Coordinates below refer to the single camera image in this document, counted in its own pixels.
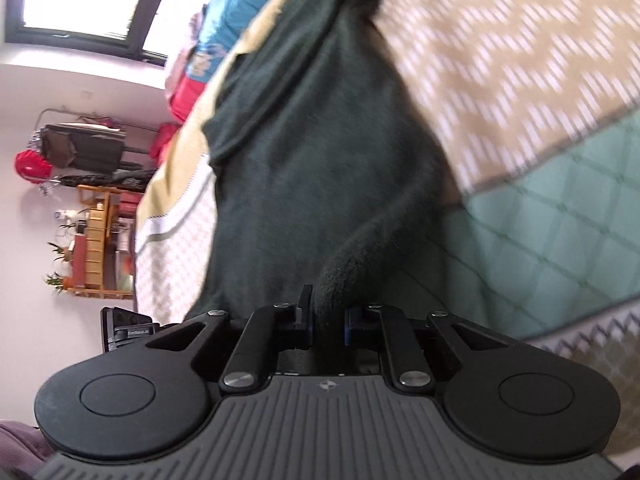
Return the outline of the wooden shelf unit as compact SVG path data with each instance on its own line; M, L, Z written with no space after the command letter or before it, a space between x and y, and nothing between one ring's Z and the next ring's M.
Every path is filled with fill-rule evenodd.
M121 190L111 186L77 187L85 222L70 244L70 270L62 277L62 291L87 298L131 300L130 286L117 284L114 229Z

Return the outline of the blue floral quilt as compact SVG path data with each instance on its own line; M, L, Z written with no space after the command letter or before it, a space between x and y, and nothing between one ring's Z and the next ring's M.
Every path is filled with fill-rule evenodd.
M186 76L206 84L268 0L209 0Z

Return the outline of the clothes rack with dark garments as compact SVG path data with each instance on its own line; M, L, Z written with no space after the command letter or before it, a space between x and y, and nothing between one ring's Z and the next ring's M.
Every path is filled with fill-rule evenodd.
M155 172L155 131L114 117L46 108L27 149L36 154L32 177L40 193L57 186L114 185L142 191Z

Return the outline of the dark green knit sweater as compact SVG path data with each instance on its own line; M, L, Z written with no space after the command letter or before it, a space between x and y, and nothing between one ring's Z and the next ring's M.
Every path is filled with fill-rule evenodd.
M217 223L190 312L246 318L304 286L323 323L386 302L420 318L414 265L439 232L446 162L374 36L380 0L286 0L204 124Z

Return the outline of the dark framed window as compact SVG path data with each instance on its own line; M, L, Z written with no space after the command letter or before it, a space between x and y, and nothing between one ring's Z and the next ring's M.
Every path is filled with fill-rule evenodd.
M163 66L208 0L6 0L4 40Z

